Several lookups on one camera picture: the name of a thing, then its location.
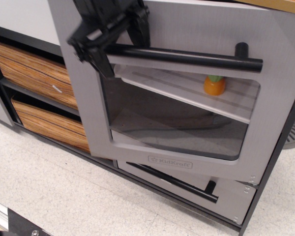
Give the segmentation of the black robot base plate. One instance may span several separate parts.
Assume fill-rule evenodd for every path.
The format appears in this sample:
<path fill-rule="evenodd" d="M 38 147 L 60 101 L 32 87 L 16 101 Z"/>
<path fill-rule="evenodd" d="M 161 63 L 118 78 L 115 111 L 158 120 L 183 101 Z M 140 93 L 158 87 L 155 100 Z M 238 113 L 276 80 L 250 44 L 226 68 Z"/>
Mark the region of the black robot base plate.
<path fill-rule="evenodd" d="M 0 236 L 51 236 L 51 234 L 7 208 L 0 211 Z"/>

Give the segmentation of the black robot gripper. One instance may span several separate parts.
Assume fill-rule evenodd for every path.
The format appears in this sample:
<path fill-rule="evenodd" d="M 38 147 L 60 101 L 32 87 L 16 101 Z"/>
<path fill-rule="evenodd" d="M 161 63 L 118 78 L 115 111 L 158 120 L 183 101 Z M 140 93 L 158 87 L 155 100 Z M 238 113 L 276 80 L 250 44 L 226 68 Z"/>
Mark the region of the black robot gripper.
<path fill-rule="evenodd" d="M 105 78 L 114 71 L 103 49 L 127 31 L 135 46 L 150 47 L 149 9 L 142 0 L 75 0 L 82 21 L 67 43 L 81 62 Z"/>

